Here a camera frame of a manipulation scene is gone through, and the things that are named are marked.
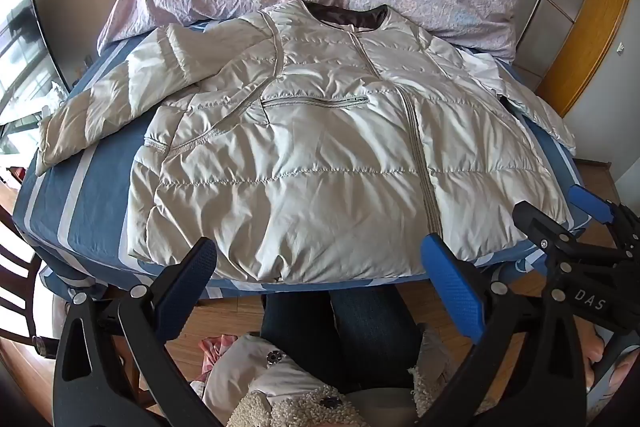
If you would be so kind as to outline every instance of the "tv screen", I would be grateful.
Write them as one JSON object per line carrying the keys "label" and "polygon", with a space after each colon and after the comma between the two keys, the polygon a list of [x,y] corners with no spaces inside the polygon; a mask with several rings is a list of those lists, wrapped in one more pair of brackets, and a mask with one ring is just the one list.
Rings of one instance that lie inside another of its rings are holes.
{"label": "tv screen", "polygon": [[38,123],[68,90],[42,35],[33,0],[0,0],[0,166],[27,167]]}

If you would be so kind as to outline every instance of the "mattress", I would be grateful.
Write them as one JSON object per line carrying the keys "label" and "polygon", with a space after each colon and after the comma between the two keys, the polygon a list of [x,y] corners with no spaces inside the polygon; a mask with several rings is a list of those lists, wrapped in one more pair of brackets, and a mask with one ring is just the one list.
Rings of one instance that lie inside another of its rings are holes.
{"label": "mattress", "polygon": [[[203,22],[191,28],[203,31],[212,24],[216,22]],[[74,86],[70,96],[90,87],[123,62],[145,36],[111,44]],[[500,65],[517,79],[510,67]],[[516,109],[512,108],[512,111],[540,145],[566,198],[572,185],[582,184],[570,153]],[[14,221],[45,261],[46,267],[40,277],[45,286],[57,295],[69,300],[76,292],[85,291],[94,298],[100,298],[108,284],[123,289],[140,283],[148,285],[162,271],[162,266],[139,261],[126,253],[130,167],[154,114],[155,108],[152,108],[120,131],[49,169],[41,177],[34,174],[34,162],[28,169],[15,205]],[[571,204],[569,209],[571,220],[565,226],[574,231],[583,229],[589,220],[587,214]],[[521,241],[513,248],[474,261],[483,269],[491,267],[494,279],[507,282],[542,262],[542,252],[529,241]],[[338,289],[421,279],[428,279],[428,274],[302,285],[211,279],[202,298]]]}

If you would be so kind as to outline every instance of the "snap button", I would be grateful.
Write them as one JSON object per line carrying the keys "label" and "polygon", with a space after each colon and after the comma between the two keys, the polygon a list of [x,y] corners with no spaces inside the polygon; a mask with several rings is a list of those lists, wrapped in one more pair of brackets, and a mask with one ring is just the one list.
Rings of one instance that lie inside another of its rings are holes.
{"label": "snap button", "polygon": [[327,409],[337,409],[342,405],[342,400],[337,396],[327,396],[320,400],[320,405]]}
{"label": "snap button", "polygon": [[278,363],[282,360],[282,351],[270,351],[267,355],[267,363],[269,365],[273,365],[274,363]]}

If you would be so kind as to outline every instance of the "pants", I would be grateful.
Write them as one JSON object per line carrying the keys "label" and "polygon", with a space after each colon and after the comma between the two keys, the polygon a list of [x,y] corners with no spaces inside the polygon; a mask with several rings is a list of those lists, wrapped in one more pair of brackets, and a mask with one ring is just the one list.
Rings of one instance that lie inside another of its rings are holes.
{"label": "pants", "polygon": [[422,341],[393,285],[269,294],[260,336],[344,394],[412,389]]}

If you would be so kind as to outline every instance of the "chair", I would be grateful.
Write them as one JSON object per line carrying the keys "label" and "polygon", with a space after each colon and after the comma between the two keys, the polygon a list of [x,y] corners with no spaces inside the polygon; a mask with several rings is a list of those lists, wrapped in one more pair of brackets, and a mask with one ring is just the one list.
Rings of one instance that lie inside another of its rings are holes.
{"label": "chair", "polygon": [[[11,232],[15,233],[15,235],[17,235],[17,237],[19,237],[21,241],[23,241],[22,236],[15,228],[14,221],[11,218],[11,215],[1,206],[0,221]],[[27,277],[22,277],[21,275],[18,275],[17,273],[6,269],[4,266],[0,266],[0,287],[2,287],[12,295],[23,299],[24,309],[2,297],[0,297],[0,307],[6,308],[12,312],[22,315],[27,322],[27,330],[29,332],[29,336],[25,337],[23,335],[18,335],[17,333],[6,331],[0,328],[0,337],[21,344],[33,345],[33,339],[34,337],[36,337],[36,324],[33,321],[33,293],[36,283],[36,277],[38,276],[38,271],[40,270],[42,260],[37,255],[34,255],[31,261],[24,261],[17,255],[7,250],[2,245],[0,245],[0,255],[16,264],[17,266],[20,266],[21,268],[27,270]]]}

